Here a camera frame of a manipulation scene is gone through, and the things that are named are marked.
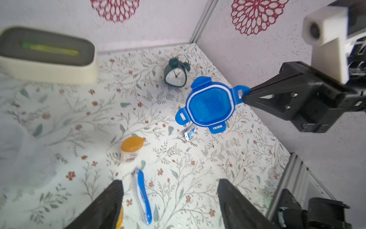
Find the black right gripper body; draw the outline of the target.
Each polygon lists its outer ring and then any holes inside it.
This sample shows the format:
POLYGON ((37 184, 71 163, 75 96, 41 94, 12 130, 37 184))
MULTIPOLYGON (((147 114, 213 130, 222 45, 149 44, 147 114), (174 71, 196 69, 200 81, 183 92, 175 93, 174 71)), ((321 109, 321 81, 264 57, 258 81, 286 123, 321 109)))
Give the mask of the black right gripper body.
POLYGON ((292 124, 303 133, 325 133, 347 112, 366 111, 366 38, 355 42, 347 56, 349 80, 324 81, 305 100, 292 124))

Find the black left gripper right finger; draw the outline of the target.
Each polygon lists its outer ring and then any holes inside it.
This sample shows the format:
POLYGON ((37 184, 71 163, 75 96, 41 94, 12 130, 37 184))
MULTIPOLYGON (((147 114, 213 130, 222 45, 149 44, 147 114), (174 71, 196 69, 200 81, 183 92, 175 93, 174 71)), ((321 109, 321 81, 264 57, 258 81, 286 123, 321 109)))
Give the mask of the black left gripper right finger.
POLYGON ((227 179, 220 179, 218 198, 226 229, 278 229, 227 179))

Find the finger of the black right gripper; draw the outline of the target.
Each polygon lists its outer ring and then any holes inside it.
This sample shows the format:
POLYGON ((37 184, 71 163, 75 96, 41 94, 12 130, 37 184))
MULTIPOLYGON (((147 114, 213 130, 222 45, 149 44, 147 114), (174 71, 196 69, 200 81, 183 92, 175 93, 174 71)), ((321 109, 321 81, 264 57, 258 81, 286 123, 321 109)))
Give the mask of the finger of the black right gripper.
POLYGON ((243 101, 247 105, 291 121, 311 92, 324 81, 339 84, 303 62, 286 62, 282 64, 278 75, 253 87, 243 97, 243 101))

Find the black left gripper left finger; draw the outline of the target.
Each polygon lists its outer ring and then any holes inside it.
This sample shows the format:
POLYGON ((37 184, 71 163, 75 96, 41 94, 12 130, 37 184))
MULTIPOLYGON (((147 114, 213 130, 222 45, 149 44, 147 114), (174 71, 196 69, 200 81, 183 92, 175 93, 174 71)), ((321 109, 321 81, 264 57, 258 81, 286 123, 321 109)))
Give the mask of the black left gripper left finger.
POLYGON ((116 229, 124 197, 123 182, 114 180, 68 229, 116 229))

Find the clear plastic cup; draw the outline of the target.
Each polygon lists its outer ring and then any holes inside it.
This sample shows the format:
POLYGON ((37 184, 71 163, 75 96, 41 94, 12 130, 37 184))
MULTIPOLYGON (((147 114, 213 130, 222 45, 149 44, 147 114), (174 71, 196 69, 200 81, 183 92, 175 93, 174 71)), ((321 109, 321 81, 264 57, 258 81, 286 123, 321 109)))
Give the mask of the clear plastic cup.
POLYGON ((56 174, 51 152, 18 122, 1 119, 1 194, 41 189, 56 174))

